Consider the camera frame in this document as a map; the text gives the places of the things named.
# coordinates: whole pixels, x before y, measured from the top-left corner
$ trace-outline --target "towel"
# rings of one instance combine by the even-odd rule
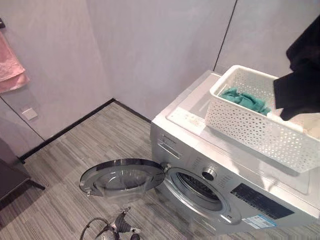
[[[271,111],[270,108],[265,107],[265,101],[256,98],[248,93],[238,93],[237,88],[231,87],[225,90],[221,95],[221,98],[226,99],[235,104],[239,104],[247,109],[251,109],[257,113],[267,115]]]
[[[25,69],[0,32],[0,93],[18,89],[29,82]]]

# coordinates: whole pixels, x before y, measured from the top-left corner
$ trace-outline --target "green cloth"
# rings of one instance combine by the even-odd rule
[[[270,108],[265,107],[265,101],[245,92],[238,93],[236,87],[231,87],[228,90],[225,90],[220,97],[265,116],[271,111]]]

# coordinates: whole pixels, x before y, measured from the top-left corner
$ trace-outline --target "wall seam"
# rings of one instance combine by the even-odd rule
[[[2,101],[3,101],[15,114],[17,114],[18,117],[19,117],[22,121],[24,121],[25,124],[27,124],[27,125],[29,126],[29,128],[32,129],[32,130],[35,132],[35,134],[37,134],[37,135],[39,136],[39,138],[41,138],[43,141],[45,141],[45,139],[44,139],[42,136],[40,136],[40,134],[37,133],[37,131],[34,130],[34,129],[29,125],[29,123],[27,123],[26,120],[24,120],[24,119],[21,117],[21,116],[4,100],[4,98],[3,98],[2,96],[0,96],[0,99],[2,99]]]
[[[213,71],[215,71],[215,69],[216,69],[216,66],[217,66],[217,63],[218,63],[218,60],[219,60],[219,57],[220,57],[220,53],[222,51],[222,48],[224,46],[224,43],[225,43],[225,40],[226,40],[226,37],[227,37],[227,33],[228,33],[228,30],[229,30],[229,27],[230,27],[230,23],[231,23],[232,17],[234,16],[234,13],[235,13],[237,2],[238,2],[238,0],[235,0],[234,6],[233,6],[233,9],[232,9],[232,13],[231,13],[231,16],[230,16],[230,19],[229,19],[229,22],[228,22],[228,26],[226,27],[225,34],[224,34],[224,37],[223,37],[223,40],[222,40],[222,43],[221,43],[221,47],[220,47],[218,56],[216,57],[216,60],[215,60],[215,63],[214,63]]]

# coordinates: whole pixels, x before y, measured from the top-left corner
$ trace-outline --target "floor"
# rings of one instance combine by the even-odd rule
[[[1,240],[77,240],[93,217],[111,220],[117,205],[101,197],[87,197],[79,189],[88,168],[118,158],[151,159],[150,124],[115,102],[42,148],[26,160],[33,179],[45,191],[25,187],[15,200],[0,207]],[[132,206],[126,220],[142,230],[145,240],[185,239],[320,239],[320,226],[276,228],[250,233],[215,236],[202,226],[190,224],[155,190]],[[92,224],[85,239],[94,239],[103,225]],[[129,233],[121,239],[130,239]]]

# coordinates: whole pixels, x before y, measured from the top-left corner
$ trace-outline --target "power cord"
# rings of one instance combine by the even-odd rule
[[[100,220],[100,221],[103,221],[106,225],[109,225],[108,221],[102,217],[95,217],[93,219],[91,219],[87,225],[85,225],[84,229],[82,230],[81,232],[81,236],[80,236],[80,240],[83,240],[84,239],[84,235],[85,235],[85,232],[88,228],[90,228],[90,224],[93,222],[93,221],[96,221],[96,220]]]

